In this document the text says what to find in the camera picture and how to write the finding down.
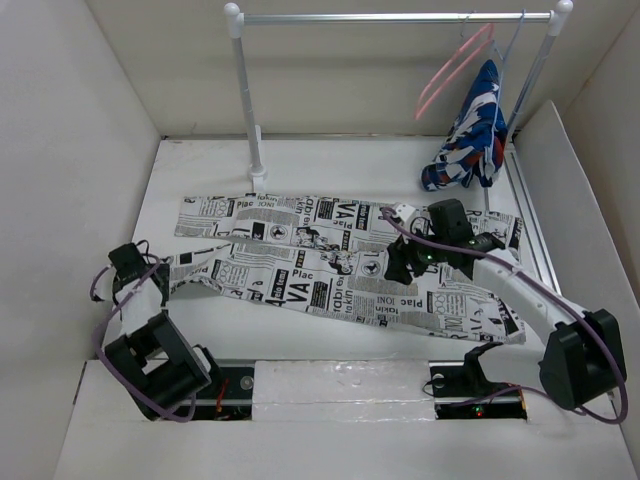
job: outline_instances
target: white table surface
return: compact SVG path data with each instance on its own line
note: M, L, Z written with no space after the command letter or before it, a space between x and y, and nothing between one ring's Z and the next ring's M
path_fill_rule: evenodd
M474 183L469 189L425 192L419 174L441 143L441 138L397 137L266 140L267 192L413 205L458 198L466 208L519 215L506 175L486 191ZM134 240L148 239L158 255L211 246L216 240L174 236L182 198L250 192L248 159L242 140L161 142ZM521 244L522 261L532 268L526 232ZM185 286L172 296L170 315L189 341L205 345L220 359L444 359L460 358L473 346L213 296L199 285ZM524 348L541 347L533 332L528 339Z
M420 169L440 143L440 139L267 141L268 192L415 205L456 197L468 208L487 208L481 189L454 188L431 195L419 188ZM173 236L181 198L250 191L247 162L243 141L163 141L135 240L148 239L159 255L211 245L212 240ZM491 209L518 214L506 176L487 193ZM526 236L522 247L523 263L532 267ZM184 288L180 297L172 297L171 317L188 341L206 345L218 359L413 358L413 366L396 367L405 377L415 375L407 381L418 385L427 375L424 359L459 359L477 345L211 296L198 286ZM526 346L501 347L506 362L516 365L541 348L533 334L529 339ZM295 372L264 376L261 365L256 385L261 378L268 381L271 394L261 395L259 401L266 407L281 403L289 388L286 398L292 403L286 411L279 410L270 421L263 415L262 421L178 425L146 421L104 367L88 362L55 480L636 478L618 427L563 412L540 397L525 395L528 422L433 421L428 404L424 411L431 416L425 415L425 421L350 422L344 415L316 414L331 410L326 403L339 398L339 392L328 393L335 387L331 376L298 371L292 381ZM376 395L393 390L385 387L391 378L386 383L376 383L376 378L359 380ZM322 396L311 398L314 389ZM358 411L360 398L346 401ZM310 408L309 402L318 404ZM590 406L613 415L606 397Z
M619 428L527 402L529 423L148 422L90 361L54 480L636 478Z

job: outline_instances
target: white metal pole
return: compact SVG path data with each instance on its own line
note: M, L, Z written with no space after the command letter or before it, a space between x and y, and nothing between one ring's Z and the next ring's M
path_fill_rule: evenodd
M562 31L564 24L569 18L569 14L573 10L573 2L571 0L560 0L556 9L551 12L551 20L549 21L549 30L547 31L547 35L544 37L542 41L542 45L540 46L540 50L538 51L538 55L536 56L533 64L531 65L531 70L529 71L529 75L527 75L527 79L524 81L524 85L522 86L522 90L520 91L520 95L518 96L518 100L516 101L515 106L513 107L513 112L511 113L511 117L509 118L509 123L507 124L507 140L511 138L513 132L516 129L518 115L522 113L524 107L531 96L531 92L540 77L540 73L544 68L544 64L549 57L549 52L551 52L551 48L553 47L553 43L555 42L558 35Z
M525 13L526 23L548 23L550 12ZM319 15L245 15L245 25L313 25L319 23L509 23L520 22L521 13L372 13Z
M233 45L233 54L236 62L236 72L238 74L238 84L240 86L240 98L242 100L242 112L244 114L244 124L249 140L249 152L251 154L251 168L249 175L254 182L254 190L262 190L267 169L262 164L260 158L260 127L256 125L253 115L253 104L249 92L249 79L247 77L247 66L244 60L242 49L242 29L244 26L244 14L240 13L240 8L235 3L227 3L224 6L224 13L227 16L227 26L229 36Z

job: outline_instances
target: blue patterned garment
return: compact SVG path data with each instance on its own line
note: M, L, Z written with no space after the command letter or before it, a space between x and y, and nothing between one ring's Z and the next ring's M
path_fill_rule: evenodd
M493 185L504 161L507 139L507 125L496 101L499 79L496 64L487 60L473 82L460 115L438 156L422 171L425 190L440 190L458 183L468 187L474 175L480 179L483 187ZM496 108L498 120L493 129ZM488 158L492 135L495 136L493 155Z

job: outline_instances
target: white wall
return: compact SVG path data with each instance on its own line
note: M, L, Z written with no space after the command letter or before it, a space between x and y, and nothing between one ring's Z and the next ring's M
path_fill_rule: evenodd
M227 0L87 0L163 134L244 131L223 5ZM555 0L238 0L248 13L548 11ZM575 97L638 0L576 0L529 111ZM469 26L468 33L477 27ZM504 48L515 26L499 25ZM504 94L511 111L546 31L526 25ZM266 132L444 134L477 68L426 115L427 80L459 45L459 26L250 27L245 53L257 121Z
M640 126L639 46L640 12L636 12L564 117L636 298L640 298L640 157L636 147ZM626 345L637 344L637 320L619 320ZM628 358L635 358L634 352L628 353ZM640 365L628 368L638 369ZM630 391L631 415L623 431L638 468L640 388L637 382L634 385Z
M0 478L52 477L159 136L82 0L0 1Z

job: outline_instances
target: pink hanger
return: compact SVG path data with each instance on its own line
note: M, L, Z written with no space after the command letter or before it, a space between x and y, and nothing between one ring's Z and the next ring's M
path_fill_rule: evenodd
M451 57L451 59L444 64L444 66L438 71L438 73L435 74L435 76L431 79L431 81L427 84L426 87L424 87L424 90L422 90L422 93L420 94L420 98L418 99L418 105L416 106L416 120L419 120L420 117L422 117L422 115L424 114L424 112L427 111L427 109L429 108L429 106L433 103L433 101L438 98L438 96L442 93L442 91L447 88L449 86L449 84L455 80L455 78L460 75L460 72L462 72L462 70L464 70L467 65L469 65L469 63L471 63L471 61L476 58L480 52L482 52L482 50L484 50L488 45L491 44L491 42L493 42L493 30L494 30L494 25L493 23L487 23L484 27L482 27L480 30L478 30L478 33L476 33L473 37L471 37L469 40L467 40L467 42L462 45L458 50L456 50L456 53L453 54L453 56ZM453 64L453 62L456 61L456 59L462 55L465 51L467 51L469 49L469 47L471 47L471 45L483 34L483 33L487 33L487 39L478 47L476 48L465 60L464 62L462 62L460 64L460 66L458 68L456 68L453 73L451 75L449 75L447 77L447 79L442 83L442 85L440 85L440 87L438 87L438 89L433 92L433 94L427 99L427 101L420 106L420 102L422 102L422 100L424 99L425 95L427 94L427 92L429 91L429 89L431 88L431 86L444 74L444 72Z

